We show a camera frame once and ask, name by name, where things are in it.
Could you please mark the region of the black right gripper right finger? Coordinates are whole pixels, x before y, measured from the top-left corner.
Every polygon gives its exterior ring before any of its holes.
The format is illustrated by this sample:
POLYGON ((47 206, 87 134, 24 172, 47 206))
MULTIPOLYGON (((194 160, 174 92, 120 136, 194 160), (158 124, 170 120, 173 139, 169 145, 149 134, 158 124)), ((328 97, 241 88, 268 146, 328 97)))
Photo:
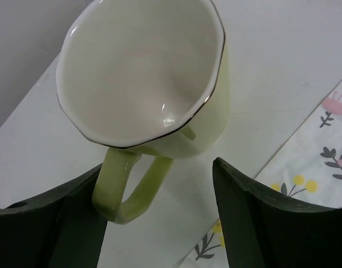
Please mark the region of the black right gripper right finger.
POLYGON ((230 267, 342 267, 342 208, 288 197, 221 158, 213 185, 230 267))

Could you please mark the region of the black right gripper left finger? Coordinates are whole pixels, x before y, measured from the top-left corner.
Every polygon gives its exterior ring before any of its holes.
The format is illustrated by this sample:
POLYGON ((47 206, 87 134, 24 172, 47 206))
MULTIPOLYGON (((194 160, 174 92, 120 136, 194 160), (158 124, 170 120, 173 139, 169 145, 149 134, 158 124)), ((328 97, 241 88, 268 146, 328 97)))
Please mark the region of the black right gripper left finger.
POLYGON ((0 208, 0 267, 97 267, 107 227, 91 203, 100 168, 0 208))

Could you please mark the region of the patterned animal print cloth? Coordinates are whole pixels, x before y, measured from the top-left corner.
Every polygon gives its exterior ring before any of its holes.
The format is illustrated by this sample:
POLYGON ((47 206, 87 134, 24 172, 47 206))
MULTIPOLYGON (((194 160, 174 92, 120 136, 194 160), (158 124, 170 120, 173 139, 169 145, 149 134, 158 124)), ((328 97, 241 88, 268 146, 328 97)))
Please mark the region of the patterned animal print cloth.
MULTIPOLYGON (((342 80, 254 178, 307 203, 342 208, 342 80)), ((230 267, 220 218, 181 267, 230 267)))

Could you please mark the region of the yellow translucent mug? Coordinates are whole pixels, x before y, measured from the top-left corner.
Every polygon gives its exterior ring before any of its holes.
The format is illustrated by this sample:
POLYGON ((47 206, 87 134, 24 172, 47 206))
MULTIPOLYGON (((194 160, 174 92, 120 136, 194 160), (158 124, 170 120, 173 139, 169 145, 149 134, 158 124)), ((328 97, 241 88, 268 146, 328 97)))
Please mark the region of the yellow translucent mug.
POLYGON ((55 83, 71 123, 107 147, 94 208, 127 224, 176 159, 202 154, 227 127, 223 22, 213 1, 93 1, 68 30, 55 83))

